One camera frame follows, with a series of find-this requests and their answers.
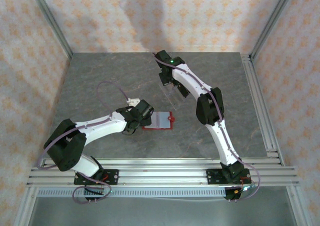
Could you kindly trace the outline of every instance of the transparent acrylic piece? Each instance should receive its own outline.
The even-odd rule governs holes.
[[[183,97],[178,87],[174,86],[173,83],[166,86],[163,86],[162,83],[159,83],[159,87],[175,110],[180,108],[185,103],[187,98]]]

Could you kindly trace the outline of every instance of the red object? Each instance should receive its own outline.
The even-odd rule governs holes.
[[[109,178],[109,175],[107,174],[103,179],[102,182],[104,182],[105,180],[107,180]]]
[[[168,120],[170,121],[170,127],[168,128],[145,128],[145,126],[142,127],[143,130],[172,130],[174,128],[174,121],[176,121],[176,118],[172,115],[172,112],[169,111],[170,116],[168,117]]]

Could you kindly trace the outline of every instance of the aluminum frame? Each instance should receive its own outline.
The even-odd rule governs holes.
[[[243,161],[254,165],[259,170],[263,187],[285,186],[297,225],[312,226],[296,169],[284,164],[253,63],[250,61],[248,54],[242,54],[241,58],[267,152],[266,158],[243,158]],[[219,159],[211,158],[100,159],[99,162],[104,168],[111,167],[120,170],[118,186],[113,186],[113,188],[119,190],[145,189],[146,187],[159,190],[168,188],[187,189],[190,187],[209,189],[212,186],[208,185],[206,169],[221,168]],[[53,161],[44,159],[43,164],[49,166],[53,164]],[[257,180],[256,173],[253,170],[250,173],[252,178]],[[33,168],[14,225],[26,226],[29,224],[39,190],[44,189],[44,187],[72,188],[74,187],[73,177],[73,171],[60,172],[57,169],[40,171]],[[230,185],[215,186],[224,188]]]
[[[281,161],[281,165],[285,167],[285,161],[278,139],[275,134],[274,126],[270,120],[268,109],[265,103],[263,93],[261,91],[259,79],[257,77],[254,62],[249,58],[248,54],[241,54],[244,71],[247,76],[248,84],[251,91],[256,114],[259,120],[264,145],[267,150],[276,150]],[[299,185],[291,185],[286,187],[293,214],[298,226],[312,226],[311,217],[307,211],[307,204],[304,200],[303,191]]]
[[[259,54],[262,46],[264,45],[265,41],[267,40],[272,29],[274,28],[274,25],[278,21],[278,18],[280,17],[282,11],[286,7],[288,1],[289,0],[279,0],[277,5],[275,6],[270,18],[268,19],[264,29],[262,30],[256,44],[254,45],[254,47],[252,49],[252,53],[250,54],[251,60],[253,62],[257,58],[257,55]]]
[[[63,32],[61,31],[53,13],[51,12],[51,10],[46,2],[46,0],[35,0],[35,1],[38,4],[38,7],[40,8],[40,10],[42,11],[43,16],[45,17],[46,21],[48,22],[48,24],[52,28],[56,38],[60,42],[60,44],[61,44],[63,50],[65,51],[66,55],[68,56],[69,60],[71,60],[72,55],[73,55],[73,51],[72,51],[66,37],[64,36]]]

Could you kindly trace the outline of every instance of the metal extrusion bar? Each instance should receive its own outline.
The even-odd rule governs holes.
[[[14,226],[28,226],[29,221],[36,203],[36,198],[38,195],[38,187],[26,188],[20,207],[18,209]]]
[[[49,25],[51,26],[54,34],[56,35],[57,39],[59,40],[61,46],[63,47],[66,55],[68,56],[68,58],[71,60],[73,52],[71,47],[68,44],[68,41],[66,40],[64,34],[62,33],[59,25],[57,24],[55,17],[53,16],[46,0],[35,0],[36,3],[38,4],[39,8],[41,9],[45,19],[47,20],[47,22],[49,23]]]
[[[256,44],[253,47],[252,53],[250,55],[250,58],[252,61],[254,61],[260,51],[260,49],[262,48],[263,44],[265,43],[265,41],[267,40],[270,32],[272,31],[274,25],[276,24],[278,18],[281,15],[281,12],[284,10],[287,2],[289,0],[279,0],[279,2],[277,3],[275,9],[273,10],[268,22],[266,23],[261,35],[258,38],[258,41],[256,42]]]
[[[301,186],[287,186],[286,189],[297,225],[312,226],[313,224],[302,195]]]
[[[267,151],[277,150],[281,164],[283,164],[283,157],[279,150],[278,140],[271,123],[267,106],[260,88],[259,80],[255,72],[253,63],[249,58],[242,58],[245,75],[247,77],[251,96],[253,99],[254,108],[259,121],[263,142]]]
[[[105,169],[119,169],[117,187],[212,187],[208,185],[206,169],[220,169],[218,159],[100,159]],[[299,185],[294,167],[283,167],[278,158],[244,158],[254,165],[261,175],[262,186]],[[254,181],[257,173],[250,170]],[[60,172],[57,169],[31,170],[28,187],[74,187],[73,170]],[[215,187],[231,187],[231,184],[217,184]]]
[[[71,198],[75,187],[41,187],[37,197],[40,198]],[[107,188],[96,188],[96,192],[106,193]],[[97,195],[87,192],[84,189],[78,189],[74,192],[76,197],[93,198]],[[116,187],[109,194],[109,198],[190,198],[190,197],[225,197],[226,191],[219,187]]]

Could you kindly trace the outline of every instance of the gray marble surface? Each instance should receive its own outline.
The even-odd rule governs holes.
[[[256,111],[239,53],[179,52],[190,69],[223,95],[227,131],[241,157],[265,157]],[[142,130],[128,136],[115,133],[88,144],[84,153],[96,158],[219,158],[215,143],[196,117],[196,100],[189,95],[175,110],[160,88],[160,68],[150,53],[76,53],[70,63],[56,108],[52,129],[67,118],[89,121],[109,114],[99,102],[96,87],[113,81],[129,98],[140,98],[155,111],[172,111],[173,130]],[[114,111],[126,106],[119,90],[104,84],[102,100]]]

